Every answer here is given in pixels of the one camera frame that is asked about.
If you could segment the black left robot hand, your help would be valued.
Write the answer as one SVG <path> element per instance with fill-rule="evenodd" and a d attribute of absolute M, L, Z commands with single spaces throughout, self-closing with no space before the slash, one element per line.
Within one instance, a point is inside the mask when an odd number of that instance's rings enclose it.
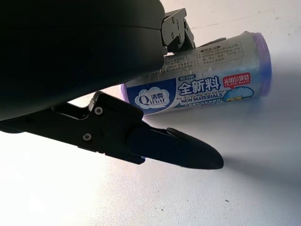
<path fill-rule="evenodd" d="M 202 170 L 224 166 L 207 143 L 143 121 L 103 89 L 162 68 L 194 49 L 180 9 L 158 0 L 3 0 L 0 130 L 31 133 L 132 162 Z"/>

